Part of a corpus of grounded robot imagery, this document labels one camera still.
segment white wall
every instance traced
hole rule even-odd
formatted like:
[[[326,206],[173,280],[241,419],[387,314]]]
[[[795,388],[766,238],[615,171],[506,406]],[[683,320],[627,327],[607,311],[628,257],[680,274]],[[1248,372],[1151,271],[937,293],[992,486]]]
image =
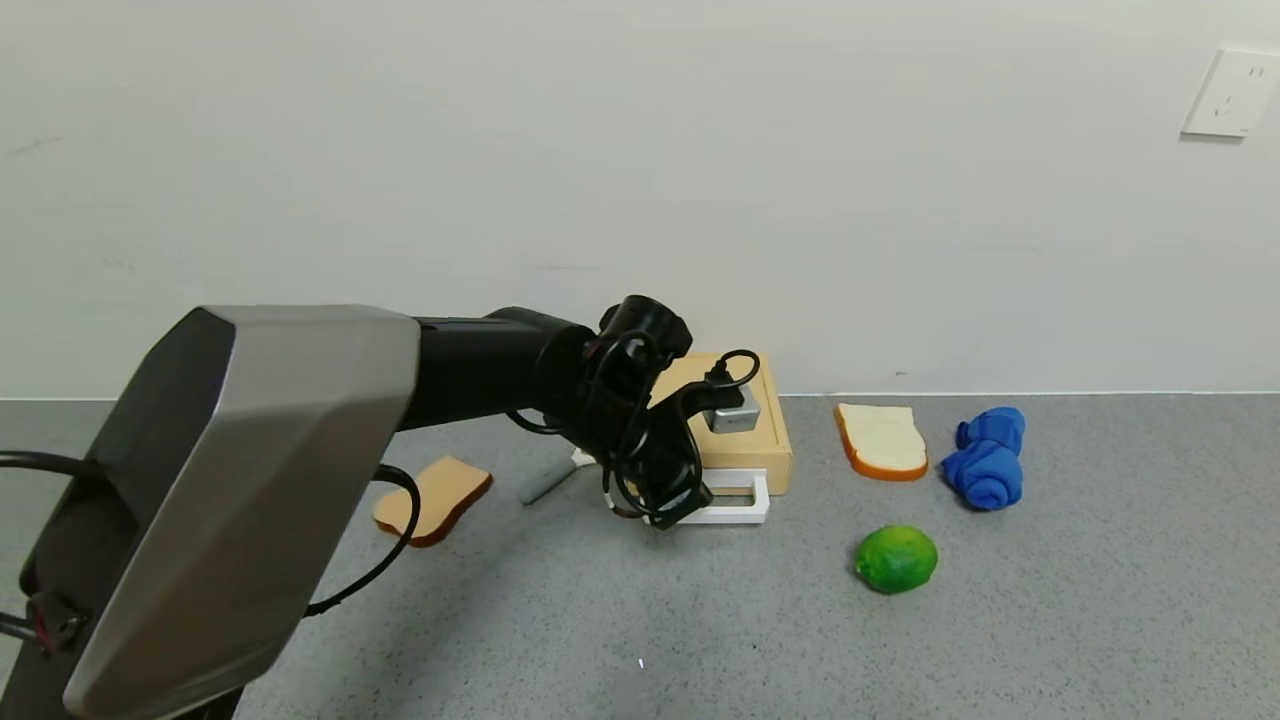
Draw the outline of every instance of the white wall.
[[[201,302],[594,322],[786,391],[1280,387],[1280,4],[0,5],[0,396],[114,396]]]

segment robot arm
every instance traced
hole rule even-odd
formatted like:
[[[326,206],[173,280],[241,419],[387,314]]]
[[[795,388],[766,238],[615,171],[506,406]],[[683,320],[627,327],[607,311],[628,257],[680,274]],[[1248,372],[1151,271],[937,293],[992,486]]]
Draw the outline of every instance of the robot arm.
[[[599,334],[520,307],[191,313],[143,359],[86,456],[101,473],[72,480],[23,569],[28,614],[69,632],[24,643],[0,716],[209,716],[283,650],[399,430],[509,414],[595,456],[607,495],[616,474],[631,505],[616,512],[671,527],[710,502],[687,419],[737,407],[750,379],[721,363],[650,407],[690,345],[640,296]]]

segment toast slice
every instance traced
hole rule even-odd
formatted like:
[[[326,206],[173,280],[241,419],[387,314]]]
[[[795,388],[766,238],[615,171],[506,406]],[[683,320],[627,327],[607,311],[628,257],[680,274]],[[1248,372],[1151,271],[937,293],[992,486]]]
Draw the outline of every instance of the toast slice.
[[[493,475],[445,455],[419,473],[416,483],[422,496],[422,511],[408,543],[429,547],[444,539],[467,507],[489,491]],[[399,537],[408,525],[412,506],[408,491],[398,489],[378,501],[374,521]]]
[[[836,424],[854,470],[878,480],[916,480],[929,469],[910,407],[836,406]]]

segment wooden box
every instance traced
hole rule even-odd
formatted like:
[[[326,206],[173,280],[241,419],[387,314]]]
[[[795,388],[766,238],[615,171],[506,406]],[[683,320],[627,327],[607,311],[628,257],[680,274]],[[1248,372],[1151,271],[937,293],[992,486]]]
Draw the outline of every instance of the wooden box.
[[[654,384],[653,402],[666,398],[685,383],[703,379],[718,359],[719,354],[696,352],[676,360]],[[740,378],[751,369],[751,360],[733,357],[728,369],[735,378]],[[769,495],[782,495],[791,484],[791,441],[782,421],[782,406],[768,357],[760,356],[760,372],[749,387],[760,404],[760,419],[754,430],[713,433],[701,413],[689,420],[689,427],[701,451],[704,468],[764,468]]]

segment white bread slice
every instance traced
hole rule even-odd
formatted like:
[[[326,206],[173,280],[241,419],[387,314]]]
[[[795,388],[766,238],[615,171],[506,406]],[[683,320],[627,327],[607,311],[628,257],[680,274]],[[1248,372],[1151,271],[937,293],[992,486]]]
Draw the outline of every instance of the white bread slice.
[[[836,423],[854,470],[879,480],[915,480],[929,469],[910,407],[836,406]]]

